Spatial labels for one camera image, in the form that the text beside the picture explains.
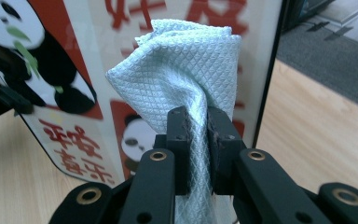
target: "white cloth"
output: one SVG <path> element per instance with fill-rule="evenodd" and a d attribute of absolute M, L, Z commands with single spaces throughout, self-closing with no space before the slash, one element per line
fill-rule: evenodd
<path fill-rule="evenodd" d="M 184 105 L 190 117 L 190 193 L 176 197 L 175 223 L 231 223 L 228 201 L 211 195 L 207 106 L 230 118 L 235 104 L 241 37 L 230 27 L 155 20 L 139 48 L 106 74 L 118 94 L 158 133 L 167 113 Z"/>

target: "printed poster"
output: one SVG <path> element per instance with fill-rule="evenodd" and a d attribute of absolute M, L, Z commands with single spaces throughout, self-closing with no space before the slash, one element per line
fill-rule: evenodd
<path fill-rule="evenodd" d="M 243 40 L 233 123 L 250 147 L 273 63 L 282 1 L 0 1 L 0 84 L 34 106 L 22 115 L 64 173 L 111 187 L 136 173 L 155 133 L 105 73 L 152 31 L 153 19 L 230 26 Z"/>

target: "panda illustration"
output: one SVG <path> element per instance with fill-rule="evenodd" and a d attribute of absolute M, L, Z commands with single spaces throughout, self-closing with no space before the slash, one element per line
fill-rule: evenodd
<path fill-rule="evenodd" d="M 142 155 L 153 149 L 156 132 L 140 116 L 130 115 L 125 119 L 126 129 L 121 140 L 121 148 L 127 155 L 125 166 L 135 175 Z"/>
<path fill-rule="evenodd" d="M 82 114 L 97 101 L 95 90 L 26 0 L 0 0 L 0 78 L 33 105 Z"/>

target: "black bracket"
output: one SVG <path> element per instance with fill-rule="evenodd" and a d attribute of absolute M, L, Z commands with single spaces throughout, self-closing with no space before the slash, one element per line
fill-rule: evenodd
<path fill-rule="evenodd" d="M 21 114 L 31 114 L 34 110 L 31 102 L 5 86 L 0 87 L 0 102 Z"/>
<path fill-rule="evenodd" d="M 173 223 L 174 196 L 188 194 L 186 110 L 168 114 L 136 175 L 110 189 L 87 183 L 71 191 L 50 223 Z M 266 151 L 246 148 L 226 113 L 208 109 L 213 192 L 232 195 L 240 223 L 358 223 L 358 189 L 324 184 L 314 194 L 299 187 Z"/>

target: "screw hole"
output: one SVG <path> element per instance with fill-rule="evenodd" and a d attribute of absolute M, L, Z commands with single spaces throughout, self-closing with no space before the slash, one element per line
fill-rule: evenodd
<path fill-rule="evenodd" d="M 296 212 L 296 218 L 302 223 L 312 223 L 312 218 L 307 213 Z"/>
<path fill-rule="evenodd" d="M 77 194 L 76 201 L 80 204 L 91 204 L 97 202 L 102 196 L 102 192 L 98 188 L 87 188 Z"/>
<path fill-rule="evenodd" d="M 138 223 L 149 223 L 152 220 L 152 216 L 149 213 L 141 213 L 136 217 Z"/>
<path fill-rule="evenodd" d="M 167 154 L 165 154 L 164 152 L 154 152 L 150 155 L 150 159 L 152 161 L 163 161 L 165 160 L 165 158 L 167 158 Z"/>
<path fill-rule="evenodd" d="M 93 199 L 95 196 L 97 196 L 97 193 L 94 191 L 89 191 L 86 192 L 85 194 L 83 194 L 83 196 L 81 197 L 84 200 L 91 200 Z"/>
<path fill-rule="evenodd" d="M 255 161 L 263 161 L 266 158 L 266 156 L 263 153 L 258 151 L 251 151 L 248 153 L 248 156 Z"/>
<path fill-rule="evenodd" d="M 334 189 L 333 195 L 342 203 L 358 206 L 358 195 L 347 189 Z"/>

